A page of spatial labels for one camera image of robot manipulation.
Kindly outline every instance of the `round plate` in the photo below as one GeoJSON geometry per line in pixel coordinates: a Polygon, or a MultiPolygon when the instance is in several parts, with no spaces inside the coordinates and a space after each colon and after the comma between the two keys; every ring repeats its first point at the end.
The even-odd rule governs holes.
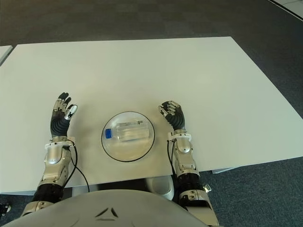
{"type": "Polygon", "coordinates": [[[152,148],[154,140],[155,130],[151,121],[137,112],[123,112],[117,114],[107,122],[101,136],[101,143],[105,152],[113,159],[121,162],[131,162],[142,158],[152,148]],[[115,136],[114,128],[117,124],[140,121],[147,124],[149,130],[148,137],[137,140],[120,141],[115,136]],[[107,139],[108,129],[113,129],[113,136],[110,139],[107,139]]]}

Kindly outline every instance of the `white table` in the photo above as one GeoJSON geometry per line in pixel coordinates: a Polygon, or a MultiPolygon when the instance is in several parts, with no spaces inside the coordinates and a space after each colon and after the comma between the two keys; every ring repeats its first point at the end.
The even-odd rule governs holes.
{"type": "Polygon", "coordinates": [[[0,46],[0,66],[11,49],[13,49],[12,46],[0,46]]]}
{"type": "MultiPolygon", "coordinates": [[[[0,192],[35,190],[57,96],[79,110],[79,167],[90,184],[171,174],[157,106],[183,107],[200,171],[302,156],[303,120],[230,37],[18,45],[0,67],[0,192]],[[106,122],[137,111],[154,125],[150,152],[130,163],[110,158],[106,122]]],[[[77,172],[69,186],[84,185],[77,172]]]]}

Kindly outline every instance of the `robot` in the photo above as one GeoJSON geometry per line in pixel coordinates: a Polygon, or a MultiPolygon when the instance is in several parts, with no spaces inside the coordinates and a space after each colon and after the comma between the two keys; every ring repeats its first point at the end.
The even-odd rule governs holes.
{"type": "Polygon", "coordinates": [[[72,175],[68,173],[69,164],[73,162],[71,148],[75,148],[67,131],[78,106],[67,107],[70,101],[68,93],[62,93],[56,100],[50,123],[52,140],[45,146],[42,179],[21,217],[5,227],[219,226],[207,195],[209,188],[200,183],[182,108],[174,101],[164,102],[159,112],[173,128],[167,152],[178,197],[176,203],[150,192],[134,190],[90,192],[62,201],[63,190],[72,175]],[[173,144],[171,154],[170,142],[173,144]]]}

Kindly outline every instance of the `black cable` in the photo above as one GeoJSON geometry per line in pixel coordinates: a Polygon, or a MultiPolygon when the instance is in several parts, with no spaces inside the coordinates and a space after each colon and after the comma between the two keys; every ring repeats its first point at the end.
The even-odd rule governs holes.
{"type": "Polygon", "coordinates": [[[75,165],[74,165],[74,169],[72,170],[71,172],[71,175],[67,178],[67,181],[65,182],[65,184],[63,185],[63,188],[65,188],[65,186],[67,185],[67,183],[69,182],[69,180],[71,179],[71,176],[74,174],[75,170],[76,170],[76,166],[77,166],[77,163],[78,163],[78,152],[77,152],[77,148],[75,147],[75,143],[71,140],[69,140],[70,142],[72,142],[73,146],[74,146],[74,149],[75,149],[75,154],[76,154],[76,162],[75,162],[75,165]]]}
{"type": "Polygon", "coordinates": [[[174,169],[174,166],[172,164],[172,154],[173,154],[173,150],[171,152],[171,158],[169,156],[169,140],[167,141],[167,156],[169,158],[169,163],[170,163],[170,167],[171,167],[171,171],[172,171],[172,174],[174,175],[175,178],[177,178],[177,175],[176,175],[176,172],[175,172],[175,169],[174,169]]]}
{"type": "Polygon", "coordinates": [[[85,182],[86,182],[86,185],[87,185],[87,191],[90,192],[89,183],[88,183],[88,181],[87,181],[87,179],[86,179],[84,173],[83,173],[77,166],[75,166],[74,160],[73,160],[72,158],[71,158],[71,162],[72,162],[72,164],[74,165],[74,167],[76,167],[76,169],[82,174],[82,176],[83,176],[83,178],[84,178],[84,180],[85,180],[85,182]]]}

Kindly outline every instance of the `plastic bottle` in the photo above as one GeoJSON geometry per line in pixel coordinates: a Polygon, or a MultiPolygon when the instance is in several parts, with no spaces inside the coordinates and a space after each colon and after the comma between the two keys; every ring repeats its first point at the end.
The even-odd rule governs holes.
{"type": "Polygon", "coordinates": [[[149,137],[148,124],[144,121],[118,123],[114,128],[105,129],[105,138],[119,141],[138,140],[149,137]]]}

